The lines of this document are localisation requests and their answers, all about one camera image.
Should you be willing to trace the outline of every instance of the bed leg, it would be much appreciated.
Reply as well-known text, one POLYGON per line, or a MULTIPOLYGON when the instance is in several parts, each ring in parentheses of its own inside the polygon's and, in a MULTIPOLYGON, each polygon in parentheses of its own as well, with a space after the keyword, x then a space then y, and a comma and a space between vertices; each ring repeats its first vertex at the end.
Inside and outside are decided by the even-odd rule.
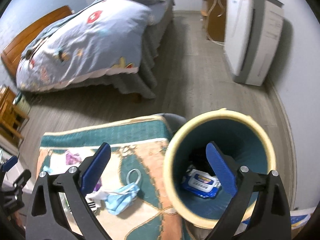
POLYGON ((131 101, 133 103, 141 103, 142 101, 142 95, 140 95, 139 93, 131 93, 131 101))

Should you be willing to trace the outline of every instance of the beige trash bin rim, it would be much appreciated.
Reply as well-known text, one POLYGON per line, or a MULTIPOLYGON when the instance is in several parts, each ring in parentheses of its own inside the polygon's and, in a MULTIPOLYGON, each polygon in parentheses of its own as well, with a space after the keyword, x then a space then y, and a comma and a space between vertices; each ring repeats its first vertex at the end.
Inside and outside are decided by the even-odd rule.
MULTIPOLYGON (((250 116, 241 114, 239 112, 226 110, 225 108, 223 108, 220 110, 201 114, 188 121, 173 136, 167 148, 164 158, 163 178, 166 192, 174 208, 184 219, 191 222, 196 227, 200 228, 214 228, 218 220, 202 218, 191 212, 182 203, 174 187, 172 166, 178 147, 183 141, 183 139, 187 136, 187 134, 199 125, 215 119, 230 119, 233 121, 243 123, 248 128, 250 128, 262 143, 267 157, 268 172, 270 172, 271 170, 276 170, 276 157, 271 140, 266 134, 266 132, 263 130, 263 128, 257 122, 255 122, 255 120, 253 120, 250 116)), ((256 201, 254 201, 254 203, 247 208, 242 221, 247 220, 251 217, 255 203, 256 201)))

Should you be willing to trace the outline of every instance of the blue wet wipes pack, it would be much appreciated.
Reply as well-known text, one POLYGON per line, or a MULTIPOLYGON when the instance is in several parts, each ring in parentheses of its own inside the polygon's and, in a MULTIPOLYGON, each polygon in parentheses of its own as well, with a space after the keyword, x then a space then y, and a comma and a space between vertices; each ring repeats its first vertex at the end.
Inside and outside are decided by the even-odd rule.
POLYGON ((188 167, 186 174, 182 178, 182 187, 199 197, 215 197, 221 184, 216 176, 212 177, 208 173, 194 169, 193 165, 188 167))

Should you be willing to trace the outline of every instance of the baseboard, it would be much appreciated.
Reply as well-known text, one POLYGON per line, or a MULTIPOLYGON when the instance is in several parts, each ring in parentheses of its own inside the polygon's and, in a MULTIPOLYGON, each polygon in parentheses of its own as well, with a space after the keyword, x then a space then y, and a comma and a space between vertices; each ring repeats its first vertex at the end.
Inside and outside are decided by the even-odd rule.
POLYGON ((279 127, 283 135, 285 136, 285 144, 286 144, 286 150, 288 155, 288 161, 291 163, 291 181, 292 181, 292 187, 291 187, 291 194, 289 197, 289 207, 290 210, 294 209, 294 203, 296 199, 296 191, 297 191, 297 159, 296 159, 296 152, 291 132, 291 126, 289 123, 288 116, 286 114, 284 105, 282 104, 282 101, 280 99, 280 96, 272 82, 272 80, 267 76, 265 82, 264 82, 266 91, 268 93, 268 96, 270 98, 270 101, 273 105, 273 108, 279 113, 276 115, 277 123, 281 127, 279 127))
POLYGON ((198 13, 201 15, 200 10, 199 11, 187 11, 187 10, 173 10, 174 13, 198 13))

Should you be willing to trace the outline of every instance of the blue face mask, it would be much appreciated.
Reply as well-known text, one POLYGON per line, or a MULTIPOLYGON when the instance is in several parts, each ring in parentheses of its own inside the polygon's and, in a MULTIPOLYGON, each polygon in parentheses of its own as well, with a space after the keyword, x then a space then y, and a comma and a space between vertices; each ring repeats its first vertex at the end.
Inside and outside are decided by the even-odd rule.
POLYGON ((106 208, 110 214, 118 215, 132 204, 132 201, 136 199, 137 193, 140 190, 138 186, 140 179, 141 172, 138 169, 133 169, 127 174, 126 186, 123 186, 114 191, 107 192, 108 196, 106 197, 106 199, 104 199, 104 201, 106 203, 106 208), (138 173, 138 178, 136 182, 130 183, 129 176, 133 171, 136 171, 138 173))

